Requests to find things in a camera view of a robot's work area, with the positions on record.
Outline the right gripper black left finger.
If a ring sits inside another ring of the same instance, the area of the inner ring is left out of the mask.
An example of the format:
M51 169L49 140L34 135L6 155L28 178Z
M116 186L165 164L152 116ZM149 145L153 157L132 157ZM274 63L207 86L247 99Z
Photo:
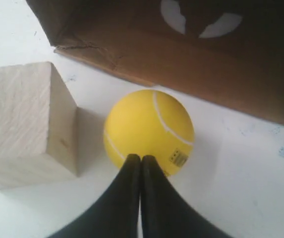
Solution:
M127 156L107 190L81 216L52 238L136 238L141 159Z

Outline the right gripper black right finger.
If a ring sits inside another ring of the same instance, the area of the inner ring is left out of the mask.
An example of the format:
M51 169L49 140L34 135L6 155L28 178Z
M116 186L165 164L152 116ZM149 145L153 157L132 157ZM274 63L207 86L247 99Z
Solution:
M145 238L228 238L178 194L153 156L142 159L141 216Z

